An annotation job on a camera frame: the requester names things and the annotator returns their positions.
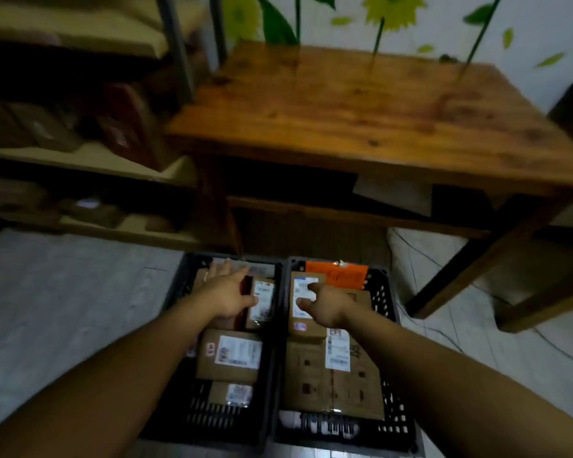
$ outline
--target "yellow flower decal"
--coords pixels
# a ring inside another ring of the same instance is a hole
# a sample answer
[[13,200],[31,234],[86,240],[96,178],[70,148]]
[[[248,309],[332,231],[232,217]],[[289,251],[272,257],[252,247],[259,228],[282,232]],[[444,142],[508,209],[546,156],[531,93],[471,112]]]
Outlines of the yellow flower decal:
[[425,0],[365,0],[367,8],[365,23],[383,24],[382,30],[397,31],[416,25],[416,9],[426,8]]
[[261,21],[257,0],[221,1],[226,36],[234,42],[239,39],[257,39],[257,28]]

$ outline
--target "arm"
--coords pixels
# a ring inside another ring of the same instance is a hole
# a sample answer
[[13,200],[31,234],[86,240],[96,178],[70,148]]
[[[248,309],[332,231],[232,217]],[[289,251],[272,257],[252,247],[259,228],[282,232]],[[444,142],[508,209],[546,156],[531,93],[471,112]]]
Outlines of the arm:
[[446,456],[573,457],[573,418],[549,402],[339,289],[309,288],[316,301],[299,299],[298,306],[321,325],[352,335]]
[[0,458],[115,457],[138,436],[186,349],[210,320],[254,305],[242,269],[206,283],[39,392],[0,424]]

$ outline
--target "crate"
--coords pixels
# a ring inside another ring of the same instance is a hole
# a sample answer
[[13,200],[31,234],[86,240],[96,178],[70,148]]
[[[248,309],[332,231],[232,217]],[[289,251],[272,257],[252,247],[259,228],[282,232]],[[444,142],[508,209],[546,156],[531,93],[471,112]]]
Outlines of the crate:
[[185,357],[170,379],[164,393],[140,433],[143,439],[187,443],[243,453],[262,453],[271,423],[277,338],[276,318],[285,289],[286,262],[256,256],[228,256],[216,253],[186,254],[168,292],[164,309],[191,292],[199,268],[208,267],[212,257],[231,258],[275,265],[274,318],[260,331],[263,351],[257,383],[248,408],[208,403],[212,381],[195,379],[196,358]]
[[[276,399],[272,417],[272,436],[277,443],[286,443],[300,447],[314,447],[356,453],[362,455],[397,456],[413,454],[424,456],[420,427],[399,397],[392,392],[390,385],[382,379],[382,396],[385,401],[384,421],[352,418],[339,414],[321,414],[301,412],[301,429],[284,427],[279,419],[282,379],[284,376],[284,354],[288,333],[289,286],[292,271],[305,271],[306,259],[291,257],[282,292],[280,324],[281,342],[277,347],[278,371],[274,397]],[[371,294],[375,311],[386,318],[399,323],[399,314],[395,307],[390,286],[389,271],[381,267],[369,267],[364,289]],[[321,432],[320,424],[329,424],[329,434]]]

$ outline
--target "orange sign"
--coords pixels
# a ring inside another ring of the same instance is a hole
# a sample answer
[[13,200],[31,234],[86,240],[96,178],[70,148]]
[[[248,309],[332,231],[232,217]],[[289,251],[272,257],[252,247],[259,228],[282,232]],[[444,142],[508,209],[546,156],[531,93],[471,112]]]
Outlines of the orange sign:
[[348,263],[342,265],[335,262],[306,262],[306,272],[324,273],[327,284],[337,288],[363,289],[367,277],[367,265]]

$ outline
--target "forearm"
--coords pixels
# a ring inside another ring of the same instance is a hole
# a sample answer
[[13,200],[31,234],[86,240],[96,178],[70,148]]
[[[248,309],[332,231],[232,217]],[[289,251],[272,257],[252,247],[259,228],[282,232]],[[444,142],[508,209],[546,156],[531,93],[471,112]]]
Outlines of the forearm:
[[510,378],[371,310],[343,326],[447,456],[573,456],[573,419]]
[[0,425],[0,457],[118,455],[212,317],[192,296],[83,362]]

